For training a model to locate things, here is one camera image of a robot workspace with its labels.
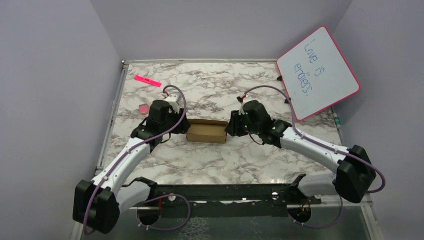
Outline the brown cardboard box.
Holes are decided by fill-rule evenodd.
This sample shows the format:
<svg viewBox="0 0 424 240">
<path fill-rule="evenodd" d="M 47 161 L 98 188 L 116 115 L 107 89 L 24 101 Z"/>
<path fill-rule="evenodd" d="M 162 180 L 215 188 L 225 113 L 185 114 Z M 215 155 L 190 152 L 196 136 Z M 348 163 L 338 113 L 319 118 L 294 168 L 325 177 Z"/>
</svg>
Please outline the brown cardboard box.
<svg viewBox="0 0 424 240">
<path fill-rule="evenodd" d="M 210 119 L 188 119 L 190 128 L 186 132 L 188 142 L 225 144 L 227 121 Z"/>
</svg>

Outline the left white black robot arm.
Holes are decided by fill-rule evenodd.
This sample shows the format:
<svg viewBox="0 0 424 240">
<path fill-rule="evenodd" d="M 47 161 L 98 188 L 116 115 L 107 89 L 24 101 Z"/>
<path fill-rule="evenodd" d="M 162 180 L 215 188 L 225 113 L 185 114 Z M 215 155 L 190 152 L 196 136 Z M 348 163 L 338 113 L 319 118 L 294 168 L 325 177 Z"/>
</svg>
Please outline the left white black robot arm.
<svg viewBox="0 0 424 240">
<path fill-rule="evenodd" d="M 159 200 L 158 184 L 139 177 L 130 184 L 125 181 L 135 167 L 146 158 L 164 135 L 185 134 L 190 127 L 187 107 L 167 97 L 154 100 L 148 116 L 130 134 L 128 142 L 112 163 L 92 180 L 81 180 L 75 187 L 72 218 L 103 234 L 116 225 L 120 214 L 138 203 L 152 205 Z"/>
</svg>

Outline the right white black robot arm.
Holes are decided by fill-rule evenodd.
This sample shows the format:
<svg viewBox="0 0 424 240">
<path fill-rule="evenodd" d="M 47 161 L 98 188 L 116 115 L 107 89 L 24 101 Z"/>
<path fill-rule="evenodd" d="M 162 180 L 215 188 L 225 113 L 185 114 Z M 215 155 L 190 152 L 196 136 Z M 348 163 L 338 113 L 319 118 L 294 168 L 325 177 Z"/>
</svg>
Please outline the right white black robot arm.
<svg viewBox="0 0 424 240">
<path fill-rule="evenodd" d="M 264 145 L 294 151 L 329 169 L 329 173 L 296 179 L 288 190 L 289 199 L 296 204 L 315 195 L 339 195 L 359 203 L 377 175 L 361 146 L 340 146 L 299 131 L 287 121 L 271 118 L 257 100 L 231 111 L 225 132 L 232 137 L 257 135 Z"/>
</svg>

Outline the pink eraser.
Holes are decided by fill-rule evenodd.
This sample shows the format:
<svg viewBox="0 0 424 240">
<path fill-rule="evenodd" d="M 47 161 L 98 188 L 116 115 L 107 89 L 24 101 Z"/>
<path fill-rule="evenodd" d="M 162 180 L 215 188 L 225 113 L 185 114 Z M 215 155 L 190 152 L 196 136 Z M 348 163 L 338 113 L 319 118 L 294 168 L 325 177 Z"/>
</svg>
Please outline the pink eraser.
<svg viewBox="0 0 424 240">
<path fill-rule="evenodd" d="M 138 110 L 141 115 L 147 115 L 149 113 L 149 105 L 147 103 L 140 104 Z"/>
</svg>

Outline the pink highlighter marker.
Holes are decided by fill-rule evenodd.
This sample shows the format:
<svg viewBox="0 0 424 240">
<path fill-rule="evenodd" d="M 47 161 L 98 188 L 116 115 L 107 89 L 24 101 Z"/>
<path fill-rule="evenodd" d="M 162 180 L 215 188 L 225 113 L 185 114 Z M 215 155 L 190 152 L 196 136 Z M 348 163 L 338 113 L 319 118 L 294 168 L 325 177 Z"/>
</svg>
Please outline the pink highlighter marker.
<svg viewBox="0 0 424 240">
<path fill-rule="evenodd" d="M 137 75 L 137 74 L 134 76 L 134 79 L 136 81 L 139 81 L 139 82 L 142 82 L 142 83 L 145 83 L 145 84 L 154 86 L 154 87 L 158 87 L 159 88 L 159 87 L 162 86 L 162 83 L 161 82 L 158 82 L 158 81 L 155 81 L 153 79 L 150 79 L 150 78 L 147 78 L 147 77 L 143 77 L 143 76 L 140 76 L 140 75 Z"/>
</svg>

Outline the pink framed whiteboard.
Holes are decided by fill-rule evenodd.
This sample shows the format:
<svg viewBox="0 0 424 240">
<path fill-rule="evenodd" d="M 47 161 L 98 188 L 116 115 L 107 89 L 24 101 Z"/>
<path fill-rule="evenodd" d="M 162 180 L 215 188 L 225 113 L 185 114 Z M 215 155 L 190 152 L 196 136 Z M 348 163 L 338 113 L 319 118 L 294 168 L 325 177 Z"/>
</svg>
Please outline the pink framed whiteboard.
<svg viewBox="0 0 424 240">
<path fill-rule="evenodd" d="M 276 65 L 299 121 L 361 90 L 326 26 L 320 26 L 284 53 Z"/>
</svg>

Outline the green capped marker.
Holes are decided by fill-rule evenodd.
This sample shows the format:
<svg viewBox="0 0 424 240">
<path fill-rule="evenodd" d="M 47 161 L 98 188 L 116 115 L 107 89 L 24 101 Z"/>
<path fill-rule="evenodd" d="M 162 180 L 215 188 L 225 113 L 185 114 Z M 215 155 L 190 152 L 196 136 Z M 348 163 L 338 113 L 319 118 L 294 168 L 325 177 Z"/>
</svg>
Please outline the green capped marker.
<svg viewBox="0 0 424 240">
<path fill-rule="evenodd" d="M 341 127 L 341 123 L 340 123 L 340 119 L 338 115 L 335 112 L 333 113 L 333 120 L 334 120 L 336 128 L 339 129 Z"/>
</svg>

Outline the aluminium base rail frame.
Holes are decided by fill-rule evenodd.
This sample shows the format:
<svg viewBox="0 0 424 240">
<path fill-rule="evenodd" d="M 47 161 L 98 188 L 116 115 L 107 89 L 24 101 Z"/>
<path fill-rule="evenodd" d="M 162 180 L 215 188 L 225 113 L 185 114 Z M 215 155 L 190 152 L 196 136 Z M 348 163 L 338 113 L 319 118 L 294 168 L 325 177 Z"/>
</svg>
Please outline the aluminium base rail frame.
<svg viewBox="0 0 424 240">
<path fill-rule="evenodd" d="M 107 134 L 106 163 L 98 174 L 113 162 L 131 132 L 148 116 L 139 113 L 139 105 L 148 104 L 150 110 L 153 101 L 175 93 L 182 97 L 180 107 L 186 106 L 187 120 L 229 122 L 231 111 L 241 106 L 237 97 L 246 95 L 245 103 L 257 100 L 273 119 L 289 122 L 330 144 L 354 146 L 342 145 L 330 110 L 316 113 L 305 122 L 296 120 L 291 101 L 285 103 L 289 96 L 282 81 L 277 80 L 281 74 L 275 63 L 135 62 L 122 73 L 118 106 Z M 137 81 L 135 75 L 162 85 Z M 157 230 L 163 219 L 181 218 L 186 223 L 191 217 L 287 216 L 307 227 L 321 196 L 334 196 L 340 207 L 349 201 L 338 194 L 293 197 L 291 185 L 298 177 L 329 172 L 300 153 L 263 144 L 254 134 L 227 133 L 226 143 L 189 142 L 186 134 L 166 134 L 124 183 L 129 185 L 137 178 L 157 183 L 159 200 L 132 206 L 137 207 L 139 226 L 146 230 Z"/>
</svg>

